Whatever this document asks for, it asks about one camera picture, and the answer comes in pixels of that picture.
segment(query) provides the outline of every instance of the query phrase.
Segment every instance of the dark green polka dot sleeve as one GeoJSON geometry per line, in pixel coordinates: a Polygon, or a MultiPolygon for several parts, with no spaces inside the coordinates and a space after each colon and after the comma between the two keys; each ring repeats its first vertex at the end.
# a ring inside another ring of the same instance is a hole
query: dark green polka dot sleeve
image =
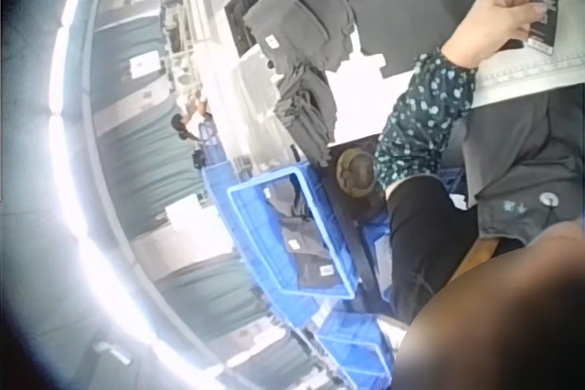
{"type": "Polygon", "coordinates": [[[421,55],[378,139],[374,171],[386,188],[417,174],[436,174],[453,123],[471,108],[476,69],[455,66],[440,50],[421,55]]]}

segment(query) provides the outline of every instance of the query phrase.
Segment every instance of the garment label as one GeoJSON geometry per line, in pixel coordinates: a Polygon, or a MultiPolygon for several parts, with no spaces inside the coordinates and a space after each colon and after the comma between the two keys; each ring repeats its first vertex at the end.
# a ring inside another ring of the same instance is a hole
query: garment label
{"type": "Polygon", "coordinates": [[[548,11],[539,22],[530,26],[527,45],[545,54],[552,55],[557,35],[558,0],[530,0],[547,6],[548,11]]]}
{"type": "Polygon", "coordinates": [[[291,239],[289,241],[289,246],[291,246],[291,248],[293,250],[300,250],[301,246],[299,245],[299,242],[296,239],[291,239]]]}
{"type": "Polygon", "coordinates": [[[266,44],[270,46],[271,49],[278,49],[281,46],[275,36],[267,36],[266,44]]]}
{"type": "Polygon", "coordinates": [[[322,278],[326,278],[327,276],[333,276],[335,274],[335,269],[333,265],[322,265],[319,267],[319,272],[321,273],[322,278]]]}

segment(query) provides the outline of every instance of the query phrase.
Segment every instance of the black tag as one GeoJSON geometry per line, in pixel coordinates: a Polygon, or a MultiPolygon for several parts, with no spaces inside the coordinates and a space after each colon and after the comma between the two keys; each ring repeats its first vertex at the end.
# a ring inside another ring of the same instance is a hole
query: black tag
{"type": "Polygon", "coordinates": [[[530,0],[530,2],[544,4],[548,7],[548,11],[542,20],[530,26],[527,45],[552,55],[557,35],[558,0],[530,0]]]}

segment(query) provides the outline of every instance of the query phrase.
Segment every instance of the white table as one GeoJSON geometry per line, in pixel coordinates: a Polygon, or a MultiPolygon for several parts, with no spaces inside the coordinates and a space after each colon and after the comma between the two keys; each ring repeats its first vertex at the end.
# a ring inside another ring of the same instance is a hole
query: white table
{"type": "MultiPolygon", "coordinates": [[[[585,80],[585,0],[565,0],[559,6],[555,57],[531,48],[497,54],[487,60],[478,76],[474,107],[556,89],[585,80]],[[512,76],[502,82],[503,72],[512,76]]],[[[379,57],[364,57],[357,32],[352,35],[354,52],[336,72],[327,72],[338,107],[337,144],[380,133],[398,96],[407,88],[411,73],[382,79],[379,57]]]]}

